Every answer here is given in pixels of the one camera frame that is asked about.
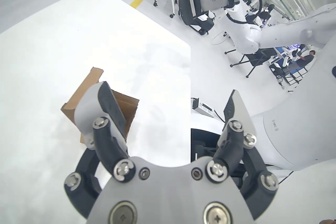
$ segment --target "power strip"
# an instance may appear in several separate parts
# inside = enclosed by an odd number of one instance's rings
[[[193,102],[192,102],[192,109],[196,110],[197,112],[199,112],[200,114],[209,116],[214,118],[215,117],[215,111],[213,109],[211,109],[210,107],[208,107],[206,104],[201,103],[199,101],[199,98],[194,98]]]

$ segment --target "hex bolt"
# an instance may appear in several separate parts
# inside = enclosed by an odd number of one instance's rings
[[[202,170],[198,167],[195,167],[191,170],[191,176],[194,180],[199,181],[203,177]]]
[[[142,168],[139,172],[139,178],[143,181],[147,180],[149,175],[150,175],[150,171],[147,167]]]

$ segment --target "white table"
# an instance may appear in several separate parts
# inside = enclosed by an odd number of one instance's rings
[[[2,33],[0,52],[3,223],[85,222],[63,189],[85,146],[60,108],[93,66],[140,100],[131,156],[190,162],[190,47],[121,0],[59,1]]]

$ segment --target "cardboard box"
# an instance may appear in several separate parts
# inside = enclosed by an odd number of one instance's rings
[[[66,115],[67,118],[71,120],[73,124],[75,124],[74,115],[80,99],[83,97],[83,95],[89,89],[90,86],[99,82],[99,78],[102,76],[103,72],[104,71],[102,69],[92,67],[90,73],[87,75],[85,80],[83,80],[82,84],[77,88],[75,93],[71,96],[70,100],[62,106],[61,111]],[[139,100],[121,94],[114,90],[112,90],[112,93],[114,94],[114,97],[118,102],[120,110],[125,117],[126,120],[125,136],[127,138],[128,131],[131,127],[131,123],[138,108]],[[84,137],[82,134],[80,142],[84,143]]]

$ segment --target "man in dark shirt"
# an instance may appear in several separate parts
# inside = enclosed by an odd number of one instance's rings
[[[283,71],[285,72],[285,74],[288,74],[289,72],[293,70],[298,70],[298,69],[303,68],[308,63],[312,62],[312,60],[314,59],[314,55],[315,55],[315,51],[312,50],[309,52],[309,55],[304,56],[304,57],[300,56],[300,59],[298,59],[297,61],[294,61]]]

